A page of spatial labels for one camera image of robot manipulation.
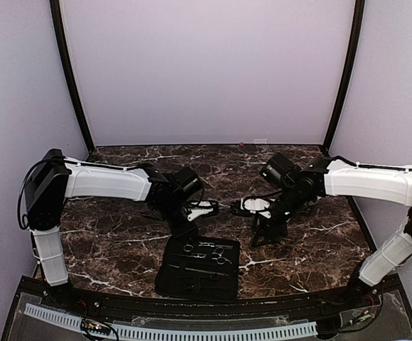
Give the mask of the silver scissors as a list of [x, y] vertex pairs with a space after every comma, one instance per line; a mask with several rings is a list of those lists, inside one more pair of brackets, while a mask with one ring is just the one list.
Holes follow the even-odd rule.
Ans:
[[232, 261], [224, 256], [225, 249], [217, 247], [210, 255], [202, 253], [194, 254], [174, 254], [174, 256], [193, 258], [193, 259], [210, 259], [218, 265], [232, 264]]
[[216, 244], [214, 242], [196, 242], [196, 243], [187, 243], [184, 245], [183, 250], [186, 252], [193, 251], [198, 247], [212, 247], [215, 248]]

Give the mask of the black zippered tool case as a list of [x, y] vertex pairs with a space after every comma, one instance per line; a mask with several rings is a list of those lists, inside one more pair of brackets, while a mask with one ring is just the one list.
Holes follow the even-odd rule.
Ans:
[[[187, 243], [214, 242], [215, 248], [198, 247], [186, 252]], [[232, 264], [218, 265], [210, 259], [193, 259], [174, 256], [174, 254], [202, 253], [210, 255], [217, 247], [225, 249], [224, 256]], [[171, 237], [163, 253], [162, 265], [155, 280], [155, 292], [170, 298], [182, 298], [194, 301], [232, 303], [238, 297], [239, 287], [240, 242], [231, 239], [211, 237], [191, 237], [177, 239]], [[214, 279], [211, 288], [200, 292], [185, 291], [181, 277], [208, 277]]]

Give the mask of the black hair clip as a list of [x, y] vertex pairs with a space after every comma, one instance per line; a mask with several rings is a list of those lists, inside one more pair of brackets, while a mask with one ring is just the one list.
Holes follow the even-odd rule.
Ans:
[[184, 283], [185, 291], [200, 292], [202, 289], [211, 288], [211, 283], [214, 281], [208, 277], [181, 277]]

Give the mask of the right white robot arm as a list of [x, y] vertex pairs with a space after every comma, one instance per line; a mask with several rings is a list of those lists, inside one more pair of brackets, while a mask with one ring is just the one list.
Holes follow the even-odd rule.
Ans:
[[404, 225], [354, 269], [341, 293], [346, 307], [358, 307], [373, 287], [412, 257], [412, 165], [365, 164], [335, 156], [318, 158], [301, 168], [277, 153], [259, 173], [274, 193], [250, 195], [230, 205], [233, 215], [254, 218], [252, 247], [281, 242], [288, 234], [289, 220], [321, 197], [365, 197], [408, 208]]

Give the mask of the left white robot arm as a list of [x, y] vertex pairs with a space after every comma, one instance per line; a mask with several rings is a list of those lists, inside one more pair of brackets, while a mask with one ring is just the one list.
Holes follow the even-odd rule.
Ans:
[[65, 203], [75, 197], [110, 197], [143, 202], [168, 224], [173, 237], [197, 234], [195, 220], [219, 212], [215, 200], [192, 200], [204, 185], [190, 167], [175, 173], [159, 171], [150, 163], [113, 166], [89, 163], [50, 149], [31, 166], [18, 194], [16, 216], [20, 229], [28, 230], [36, 248], [51, 298], [64, 310], [79, 303], [79, 295], [68, 286], [60, 238]]

